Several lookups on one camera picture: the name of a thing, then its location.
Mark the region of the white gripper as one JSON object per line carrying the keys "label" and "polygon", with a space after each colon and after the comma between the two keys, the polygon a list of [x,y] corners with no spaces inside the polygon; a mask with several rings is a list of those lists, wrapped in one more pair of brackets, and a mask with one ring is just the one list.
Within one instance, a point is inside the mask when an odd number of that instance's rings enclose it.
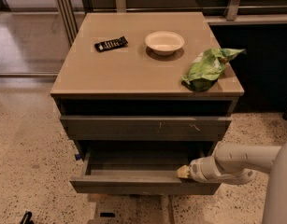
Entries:
{"label": "white gripper", "polygon": [[213,156],[192,160],[188,165],[182,165],[177,170],[177,177],[192,178],[199,183],[218,183],[218,168]]}

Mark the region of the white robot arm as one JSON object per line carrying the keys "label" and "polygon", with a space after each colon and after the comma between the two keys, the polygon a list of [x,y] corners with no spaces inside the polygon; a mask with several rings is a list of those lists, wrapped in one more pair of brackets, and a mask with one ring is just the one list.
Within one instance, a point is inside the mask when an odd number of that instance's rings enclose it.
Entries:
{"label": "white robot arm", "polygon": [[225,144],[211,156],[181,166],[177,177],[243,185],[252,181],[255,171],[269,175],[262,224],[287,224],[287,142],[262,147]]}

